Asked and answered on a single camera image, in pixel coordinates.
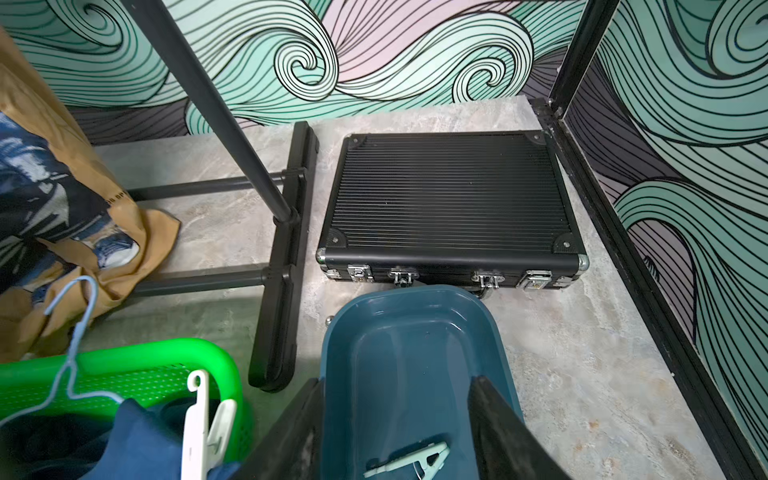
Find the green plastic basket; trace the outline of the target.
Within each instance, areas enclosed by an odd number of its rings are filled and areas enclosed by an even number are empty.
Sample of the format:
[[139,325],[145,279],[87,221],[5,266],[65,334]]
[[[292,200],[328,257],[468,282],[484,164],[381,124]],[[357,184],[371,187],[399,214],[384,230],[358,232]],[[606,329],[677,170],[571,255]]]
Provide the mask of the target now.
[[[42,403],[50,394],[64,355],[1,366],[1,417]],[[194,370],[210,375],[210,396],[233,399],[238,409],[225,460],[244,459],[252,445],[252,415],[243,396],[239,369],[225,350],[212,342],[179,338],[83,352],[77,355],[77,393],[110,391],[150,408],[190,397],[187,378]]]

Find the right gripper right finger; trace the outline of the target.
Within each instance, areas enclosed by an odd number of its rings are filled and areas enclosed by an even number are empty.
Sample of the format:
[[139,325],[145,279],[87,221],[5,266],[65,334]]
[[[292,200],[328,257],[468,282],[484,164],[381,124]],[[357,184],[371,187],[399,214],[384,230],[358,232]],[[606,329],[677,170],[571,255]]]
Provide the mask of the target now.
[[484,376],[471,381],[468,411],[481,479],[570,479]]

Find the black ribbed case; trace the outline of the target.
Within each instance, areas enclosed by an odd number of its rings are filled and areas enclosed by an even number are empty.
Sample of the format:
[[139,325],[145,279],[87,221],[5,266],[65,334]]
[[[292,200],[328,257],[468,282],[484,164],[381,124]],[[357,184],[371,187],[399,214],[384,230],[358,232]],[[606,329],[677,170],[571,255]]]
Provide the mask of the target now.
[[477,296],[564,289],[590,266],[554,140],[540,130],[348,136],[316,260],[336,281]]

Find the navy Mickey print t-shirt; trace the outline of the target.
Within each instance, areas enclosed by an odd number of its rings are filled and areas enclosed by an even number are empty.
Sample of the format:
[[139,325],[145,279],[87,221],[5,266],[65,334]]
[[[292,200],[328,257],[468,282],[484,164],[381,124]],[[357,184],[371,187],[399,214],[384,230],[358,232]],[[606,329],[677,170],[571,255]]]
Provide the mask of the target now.
[[[181,479],[187,409],[196,398],[144,408],[127,399],[113,419],[66,413],[26,415],[1,426],[4,479]],[[206,479],[229,479],[225,462]]]

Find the teal plastic tray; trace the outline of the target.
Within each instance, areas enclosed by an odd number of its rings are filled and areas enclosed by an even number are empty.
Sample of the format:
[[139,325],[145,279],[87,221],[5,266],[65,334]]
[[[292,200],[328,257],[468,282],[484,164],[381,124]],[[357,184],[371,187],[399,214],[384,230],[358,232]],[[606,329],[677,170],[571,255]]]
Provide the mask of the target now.
[[320,476],[369,469],[444,442],[439,479],[476,479],[468,397],[484,376],[521,411],[497,324],[473,294],[448,285],[358,297],[328,328]]

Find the light blue wire hanger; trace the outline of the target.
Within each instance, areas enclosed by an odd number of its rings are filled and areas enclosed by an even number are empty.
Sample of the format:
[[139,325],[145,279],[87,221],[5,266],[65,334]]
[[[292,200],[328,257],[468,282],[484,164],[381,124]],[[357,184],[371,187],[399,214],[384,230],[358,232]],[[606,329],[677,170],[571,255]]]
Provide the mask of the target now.
[[13,420],[16,420],[17,418],[38,413],[48,408],[55,400],[59,390],[59,386],[64,378],[67,379],[65,393],[67,398],[70,400],[88,400],[88,399],[103,398],[103,399],[111,400],[118,405],[122,404],[125,401],[125,399],[119,394],[106,391],[106,390],[96,390],[96,391],[91,391],[86,393],[77,393],[75,391],[75,384],[76,384],[77,375],[79,371],[77,355],[79,353],[80,344],[85,335],[85,332],[89,325],[91,317],[93,316],[96,303],[98,300],[97,281],[89,275],[80,275],[74,278],[73,280],[69,281],[63,287],[63,289],[55,295],[54,299],[50,302],[50,304],[44,310],[44,314],[46,316],[50,316],[53,313],[54,309],[58,306],[60,301],[69,292],[69,290],[80,282],[85,282],[89,286],[89,289],[88,289],[89,297],[86,304],[86,308],[80,320],[75,324],[72,338],[66,352],[65,360],[53,379],[53,382],[51,384],[47,397],[37,405],[19,410],[3,418],[1,420],[2,427],[9,424]]

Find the tan cartoon print t-shirt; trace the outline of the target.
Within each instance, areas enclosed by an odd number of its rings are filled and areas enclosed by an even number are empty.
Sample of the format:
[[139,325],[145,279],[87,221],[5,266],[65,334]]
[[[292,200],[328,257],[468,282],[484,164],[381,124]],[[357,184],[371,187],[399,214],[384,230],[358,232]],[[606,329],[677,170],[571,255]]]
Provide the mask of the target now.
[[1,38],[1,359],[68,346],[170,254],[177,219],[140,208],[8,35]]

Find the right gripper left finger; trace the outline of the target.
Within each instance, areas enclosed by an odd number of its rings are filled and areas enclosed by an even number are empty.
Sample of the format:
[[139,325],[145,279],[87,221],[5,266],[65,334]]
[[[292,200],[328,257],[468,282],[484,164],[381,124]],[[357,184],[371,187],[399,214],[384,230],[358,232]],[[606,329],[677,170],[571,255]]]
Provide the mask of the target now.
[[308,380],[233,479],[319,479],[325,382]]

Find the white clothespin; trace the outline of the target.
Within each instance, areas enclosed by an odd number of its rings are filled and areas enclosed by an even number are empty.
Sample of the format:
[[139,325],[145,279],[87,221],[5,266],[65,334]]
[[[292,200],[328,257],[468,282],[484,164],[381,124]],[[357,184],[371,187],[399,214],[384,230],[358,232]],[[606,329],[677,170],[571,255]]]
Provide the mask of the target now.
[[210,418],[210,376],[202,369],[189,374],[187,388],[196,399],[185,414],[181,479],[206,479],[212,469],[224,463],[238,403],[234,399],[222,400]]

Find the black clothes rack frame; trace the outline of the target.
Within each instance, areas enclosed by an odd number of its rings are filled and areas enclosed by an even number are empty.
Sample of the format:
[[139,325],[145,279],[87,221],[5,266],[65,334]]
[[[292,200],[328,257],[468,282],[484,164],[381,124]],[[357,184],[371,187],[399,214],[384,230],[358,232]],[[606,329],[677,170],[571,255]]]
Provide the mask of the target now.
[[251,187],[270,210],[275,224],[266,264],[156,275],[142,281],[134,293],[161,296],[263,287],[248,382],[265,392],[280,391],[295,372],[318,137],[307,123],[296,123],[287,167],[268,172],[166,6],[160,1],[127,1],[124,6],[242,172],[239,177],[138,188],[131,196],[149,201]]

